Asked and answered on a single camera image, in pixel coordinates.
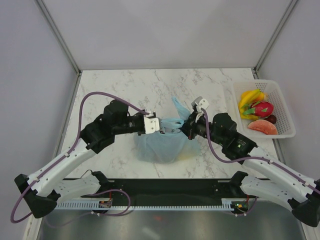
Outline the yellow fake banana bunch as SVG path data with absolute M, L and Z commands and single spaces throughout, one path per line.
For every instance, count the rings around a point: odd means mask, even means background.
M 238 110 L 240 117 L 242 119 L 253 120 L 256 121 L 259 118 L 255 115 L 244 115 L 245 106 L 250 104 L 254 99 L 256 99 L 260 95 L 261 91 L 259 89 L 251 90 L 246 96 L 244 96 L 240 102 L 238 103 Z

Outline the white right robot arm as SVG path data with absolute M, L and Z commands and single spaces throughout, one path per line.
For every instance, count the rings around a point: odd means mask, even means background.
M 260 180 L 246 172 L 237 171 L 231 178 L 228 190 L 234 197 L 243 194 L 278 204 L 289 210 L 302 223 L 317 227 L 320 223 L 320 182 L 296 172 L 269 156 L 253 140 L 237 131 L 237 124 L 228 113 L 218 113 L 209 122 L 204 114 L 199 119 L 193 112 L 181 127 L 190 139 L 196 136 L 222 147 L 227 159 L 223 163 L 239 163 L 253 169 L 267 179 Z

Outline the light blue plastic bag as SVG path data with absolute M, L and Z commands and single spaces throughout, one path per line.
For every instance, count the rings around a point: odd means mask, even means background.
M 194 153 L 196 156 L 200 154 L 201 148 L 198 141 L 196 139 L 189 140 L 181 132 L 181 127 L 191 112 L 176 97 L 171 99 L 179 117 L 161 119 L 160 131 L 134 136 L 133 140 L 139 160 L 170 164 L 178 160 L 180 153 Z

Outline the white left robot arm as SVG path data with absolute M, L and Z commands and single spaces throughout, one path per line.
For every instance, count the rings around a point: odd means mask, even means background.
M 50 214 L 58 204 L 79 197 L 105 197 L 109 180 L 101 171 L 77 179 L 66 178 L 85 161 L 93 158 L 115 142 L 117 135 L 151 134 L 159 130 L 159 120 L 151 111 L 139 109 L 128 115 L 133 105 L 124 100 L 112 100 L 91 123 L 79 127 L 74 143 L 47 165 L 30 174 L 19 174 L 14 182 L 30 215 L 36 219 Z

